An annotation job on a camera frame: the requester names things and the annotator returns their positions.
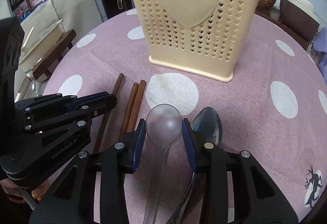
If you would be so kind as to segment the cream plastic utensil holder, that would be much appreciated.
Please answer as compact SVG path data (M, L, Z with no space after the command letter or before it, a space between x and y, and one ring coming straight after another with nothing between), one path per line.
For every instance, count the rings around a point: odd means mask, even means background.
M153 64L229 82L258 0L133 0Z

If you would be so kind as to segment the brown wooden chopstick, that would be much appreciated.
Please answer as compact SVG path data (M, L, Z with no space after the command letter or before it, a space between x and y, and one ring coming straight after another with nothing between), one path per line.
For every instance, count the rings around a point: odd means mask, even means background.
M141 80L139 83L139 86L138 86L138 90L136 92L134 104L133 104L131 115L130 115L130 120L129 120L128 127L127 127L128 133L134 131L136 121L138 120L138 114L139 114L139 110L141 107L145 87L146 87L146 81Z
M125 114L124 114L124 118L122 120L122 125L121 125L121 129L120 129L120 134L119 134L119 141L122 141L124 138L124 135L126 134L127 128L128 128L128 124L129 124L129 120L130 120L130 115L131 115L131 111L134 105L134 101L135 101L135 97L137 94L139 88L139 84L138 83L134 83L132 85L132 89L130 92L130 96L128 99L128 103L125 109Z
M117 80L116 80L116 82L115 82L115 86L114 86L114 88L113 88L113 90L111 92L113 95L115 95L115 96L118 95L118 92L119 92L119 89L120 89L120 86L122 84L123 79L124 79L124 74L120 73ZM99 152L101 142L102 142L102 139L103 139L103 136L104 136L104 132L105 132L105 129L107 127L107 123L108 123L108 120L109 120L109 117L110 117L110 113L111 113L111 111L108 111L103 116L103 119L101 121L101 125L100 125L100 128L99 128L99 132L98 132L97 138L95 140L93 153L98 153Z

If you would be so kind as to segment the dark wooden stool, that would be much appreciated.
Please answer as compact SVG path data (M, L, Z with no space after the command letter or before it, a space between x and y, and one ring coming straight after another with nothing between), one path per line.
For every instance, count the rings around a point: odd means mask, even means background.
M68 30L59 41L47 51L47 53L32 69L32 75L35 80L39 79L42 75L46 75L47 78L51 77L52 73L49 71L49 67L54 63L54 61L57 60L60 62L63 59L62 53L66 48L70 50L73 47L72 41L75 37L75 30Z

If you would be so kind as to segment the shiny steel spoon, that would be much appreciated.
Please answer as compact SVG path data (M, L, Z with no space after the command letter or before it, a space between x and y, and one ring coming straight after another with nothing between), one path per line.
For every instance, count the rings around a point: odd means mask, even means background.
M222 123L215 109L212 107L203 108L193 118L190 126L192 130L200 132L206 141L210 141L211 143L220 146L222 142ZM182 201L167 223L181 223L181 219L193 190L196 177L197 174L193 173Z

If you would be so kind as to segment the purple floral cloth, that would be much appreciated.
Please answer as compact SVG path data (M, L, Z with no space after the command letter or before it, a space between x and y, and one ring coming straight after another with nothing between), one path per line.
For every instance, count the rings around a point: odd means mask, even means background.
M320 53L321 58L318 62L318 68L322 74L324 81L327 80L327 68L326 68L326 60L327 60L327 32L326 28L322 28L322 30L318 33L317 37L313 42L314 50Z

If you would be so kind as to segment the pink polka dot tablecloth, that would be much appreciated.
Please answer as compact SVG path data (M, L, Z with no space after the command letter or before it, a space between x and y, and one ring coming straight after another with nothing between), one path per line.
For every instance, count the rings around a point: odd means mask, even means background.
M326 84L316 64L282 29L255 16L232 81L157 66L136 10L80 39L64 56L45 94L111 92L125 76L101 150L116 143L134 83L146 81L139 117L167 103L193 119L205 107L222 121L222 147L250 151L303 219L326 187Z

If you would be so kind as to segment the brown white rice cooker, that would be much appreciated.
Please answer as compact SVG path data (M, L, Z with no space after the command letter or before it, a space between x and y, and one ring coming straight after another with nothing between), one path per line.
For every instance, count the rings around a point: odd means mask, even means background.
M306 41L312 41L320 22L314 6L308 0L280 0L279 10L283 23Z

